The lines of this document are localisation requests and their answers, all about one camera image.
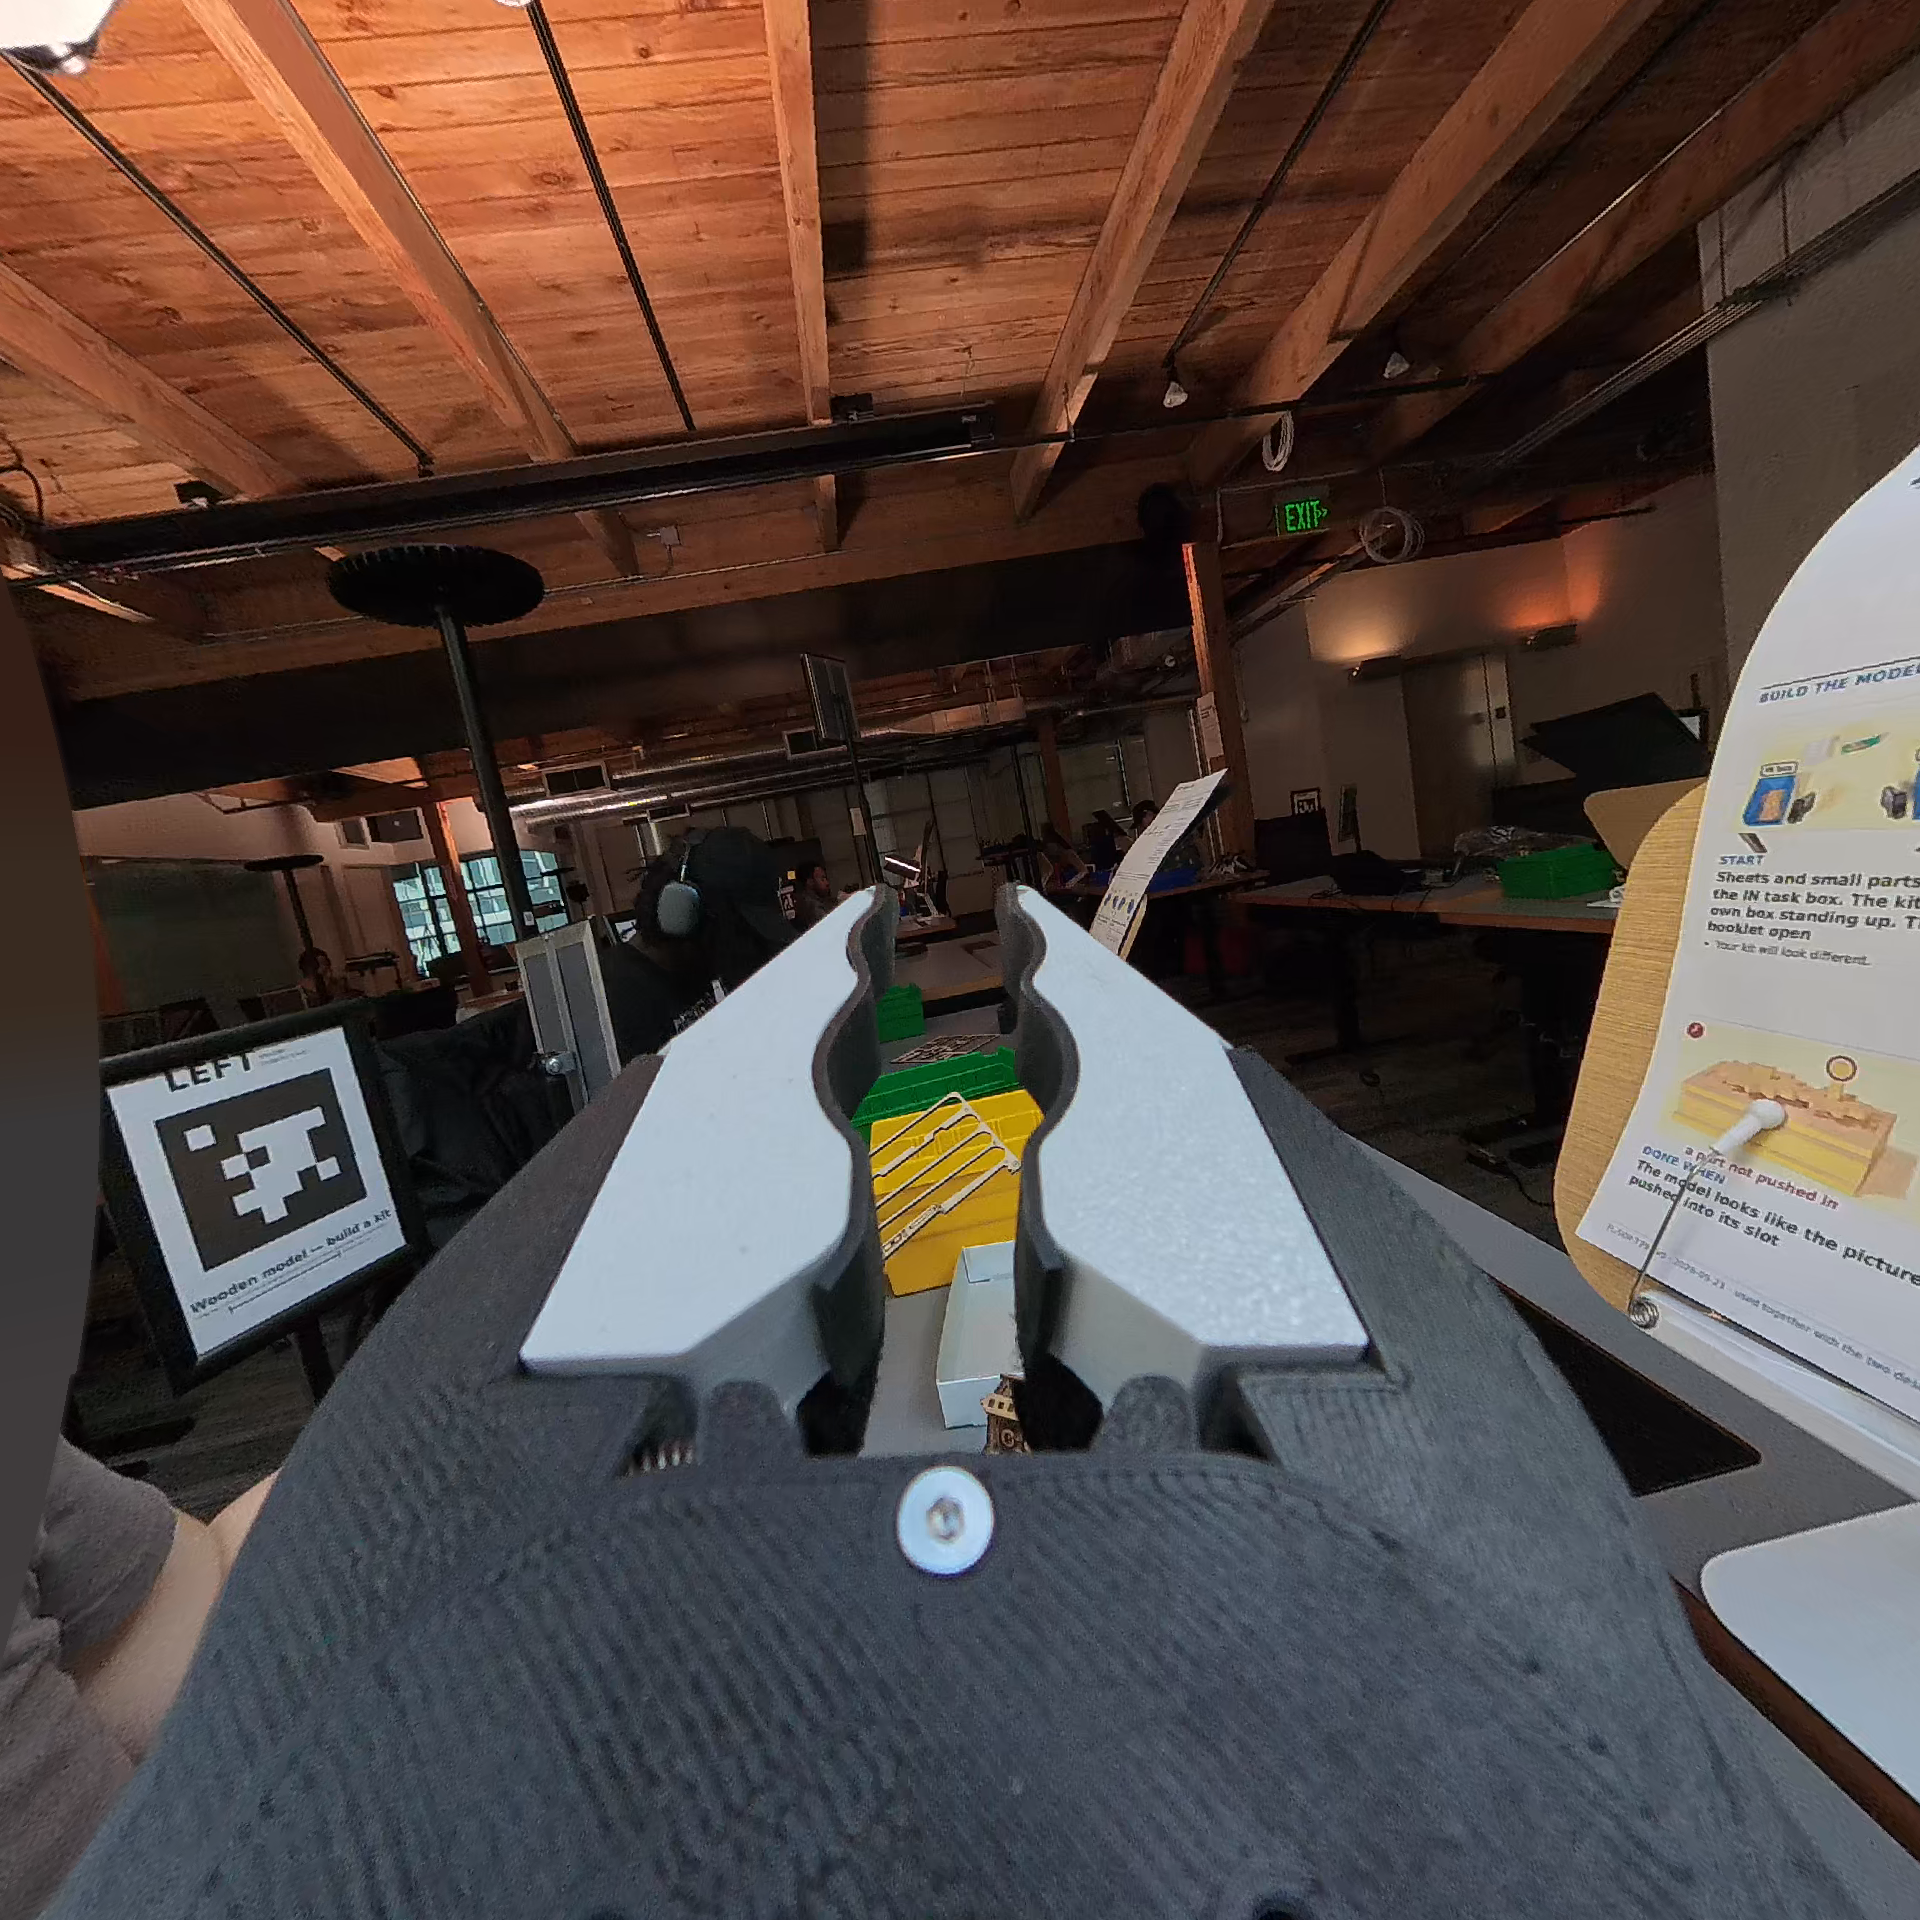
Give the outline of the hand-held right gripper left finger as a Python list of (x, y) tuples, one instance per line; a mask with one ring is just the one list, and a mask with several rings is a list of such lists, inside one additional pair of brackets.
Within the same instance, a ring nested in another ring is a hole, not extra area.
[(532, 1376), (761, 1385), (810, 1448), (858, 1448), (884, 1305), (871, 1151), (899, 896), (875, 885), (686, 1026), (520, 1345)]

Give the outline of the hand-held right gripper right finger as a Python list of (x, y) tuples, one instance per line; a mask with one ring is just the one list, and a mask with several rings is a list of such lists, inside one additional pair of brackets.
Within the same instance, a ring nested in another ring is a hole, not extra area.
[(1159, 1377), (1207, 1423), (1251, 1374), (1355, 1376), (1375, 1338), (1233, 1047), (1036, 889), (996, 897), (1040, 1127), (1015, 1222), (1030, 1445), (1079, 1448)]

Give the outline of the yellow plastic bin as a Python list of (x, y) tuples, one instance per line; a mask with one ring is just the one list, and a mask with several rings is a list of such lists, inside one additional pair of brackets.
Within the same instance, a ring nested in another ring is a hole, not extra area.
[(1018, 1234), (1025, 1150), (1038, 1101), (1011, 1088), (946, 1093), (922, 1113), (871, 1127), (882, 1272), (895, 1296), (944, 1289), (963, 1253)]

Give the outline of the person's left forearm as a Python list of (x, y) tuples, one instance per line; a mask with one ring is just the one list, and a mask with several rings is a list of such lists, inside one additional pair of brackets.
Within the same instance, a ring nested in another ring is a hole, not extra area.
[(80, 1705), (132, 1769), (148, 1757), (199, 1655), (228, 1573), (271, 1499), (276, 1472), (252, 1483), (214, 1519), (175, 1513), (175, 1535), (152, 1585), (119, 1622), (67, 1655)]

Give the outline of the laser-cut wooden parts sheet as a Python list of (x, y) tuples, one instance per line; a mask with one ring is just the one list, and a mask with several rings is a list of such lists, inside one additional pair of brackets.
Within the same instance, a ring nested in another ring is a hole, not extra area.
[(1003, 1176), (1018, 1176), (1023, 1157), (963, 1095), (946, 1093), (871, 1160), (875, 1222), (882, 1259), (959, 1210)]

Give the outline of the grey metal panel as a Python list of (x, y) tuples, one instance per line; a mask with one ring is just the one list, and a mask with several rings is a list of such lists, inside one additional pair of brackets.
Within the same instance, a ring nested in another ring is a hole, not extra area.
[(535, 1035), (537, 1067), (560, 1085), (575, 1113), (619, 1073), (601, 942), (593, 921), (537, 933), (513, 945)]

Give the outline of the white cardboard box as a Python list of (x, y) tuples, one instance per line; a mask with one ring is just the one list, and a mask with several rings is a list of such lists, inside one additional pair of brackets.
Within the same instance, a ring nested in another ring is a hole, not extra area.
[(946, 1289), (936, 1391), (950, 1430), (985, 1427), (983, 1393), (999, 1374), (1025, 1377), (1018, 1334), (1018, 1245), (966, 1248)]

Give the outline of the black round-topped pole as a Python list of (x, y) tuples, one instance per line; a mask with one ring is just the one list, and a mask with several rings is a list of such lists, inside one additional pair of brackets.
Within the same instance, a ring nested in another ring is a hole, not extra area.
[(296, 918), (296, 930), (298, 930), (302, 950), (322, 947), (322, 942), (318, 939), (318, 934), (314, 930), (314, 921), (306, 911), (306, 904), (304, 904), (304, 897), (302, 897), (302, 891), (300, 891), (300, 877), (304, 872), (312, 872), (312, 871), (322, 867), (322, 866), (326, 866), (326, 854), (322, 853), (281, 853), (281, 854), (256, 854), (256, 856), (242, 859), (242, 867), (248, 872), (264, 872), (264, 875), (273, 875), (273, 877), (279, 879), (281, 891), (286, 894), (286, 899), (290, 904), (294, 918)]
[(473, 670), (468, 630), (514, 624), (539, 609), (545, 576), (532, 561), (476, 544), (387, 544), (327, 565), (327, 591), (350, 615), (439, 632), (463, 715), (478, 802), (491, 829), (513, 939), (537, 933), (497, 743)]

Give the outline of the printed instruction sheet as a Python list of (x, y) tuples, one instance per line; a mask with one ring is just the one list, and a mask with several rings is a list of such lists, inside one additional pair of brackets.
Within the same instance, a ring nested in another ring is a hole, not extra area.
[(1121, 856), (1090, 922), (1090, 936), (1118, 959), (1128, 959), (1136, 944), (1145, 902), (1171, 853), (1212, 814), (1228, 785), (1226, 768), (1179, 784)]
[(1919, 1389), (1919, 454), (1814, 545), (1704, 785), (1578, 1234), (1894, 1413)]

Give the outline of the long wooden table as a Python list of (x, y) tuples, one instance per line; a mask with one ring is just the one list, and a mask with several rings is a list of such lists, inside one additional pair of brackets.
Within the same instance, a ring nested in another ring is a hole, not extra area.
[(1361, 1024), (1359, 926), (1431, 922), (1514, 945), (1527, 1072), (1542, 1107), (1560, 1097), (1560, 1067), (1578, 1064), (1585, 1049), (1618, 917), (1610, 894), (1506, 896), (1488, 877), (1355, 896), (1338, 891), (1324, 875), (1248, 886), (1240, 891), (1240, 902), (1252, 918), (1305, 918), (1330, 965), (1334, 1042), (1289, 1054), (1289, 1067), (1359, 1061), (1376, 1049)]

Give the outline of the wooden clipboard stand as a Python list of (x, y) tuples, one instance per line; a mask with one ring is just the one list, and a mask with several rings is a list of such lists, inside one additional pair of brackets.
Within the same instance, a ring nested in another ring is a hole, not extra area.
[(1578, 1226), (1641, 1095), (1658, 1039), (1704, 794), (1706, 781), (1694, 778), (1602, 787), (1585, 802), (1625, 879), (1553, 1175), (1553, 1209), (1575, 1270), (1618, 1312), (1631, 1306), (1641, 1259), (1608, 1254)]

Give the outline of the white board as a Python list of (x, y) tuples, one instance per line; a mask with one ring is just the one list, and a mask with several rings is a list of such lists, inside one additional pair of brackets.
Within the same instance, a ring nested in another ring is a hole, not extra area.
[(1919, 1503), (1719, 1552), (1700, 1594), (1792, 1696), (1919, 1797)]

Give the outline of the black ceiling rail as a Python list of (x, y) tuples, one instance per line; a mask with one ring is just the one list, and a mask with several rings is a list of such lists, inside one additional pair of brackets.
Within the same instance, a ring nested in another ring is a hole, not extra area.
[(520, 518), (803, 482), (1002, 450), (992, 411), (946, 409), (675, 439), (564, 462), (236, 497), (214, 507), (73, 520), (40, 537), (52, 577), (259, 560), (302, 545), (399, 541)]

